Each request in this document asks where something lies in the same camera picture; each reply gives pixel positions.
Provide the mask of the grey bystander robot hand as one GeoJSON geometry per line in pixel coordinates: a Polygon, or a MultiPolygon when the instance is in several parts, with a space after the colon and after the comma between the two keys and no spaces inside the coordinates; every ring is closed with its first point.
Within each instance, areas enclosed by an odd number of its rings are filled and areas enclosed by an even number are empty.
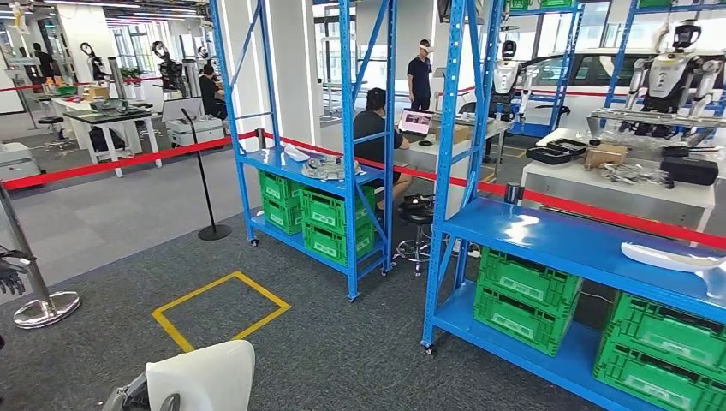
{"type": "Polygon", "coordinates": [[[27,288],[21,275],[29,272],[29,266],[35,260],[31,254],[1,246],[1,292],[11,295],[25,294],[27,288]]]}

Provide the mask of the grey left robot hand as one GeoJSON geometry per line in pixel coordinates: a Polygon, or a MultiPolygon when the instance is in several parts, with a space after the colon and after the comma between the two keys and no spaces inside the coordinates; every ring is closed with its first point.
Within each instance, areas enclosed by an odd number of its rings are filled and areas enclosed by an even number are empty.
{"type": "Polygon", "coordinates": [[[116,387],[102,406],[103,411],[129,411],[129,410],[161,410],[179,411],[182,400],[179,393],[173,393],[164,398],[161,404],[154,408],[151,405],[151,394],[148,390],[147,378],[144,373],[134,378],[129,384],[116,387]]]}

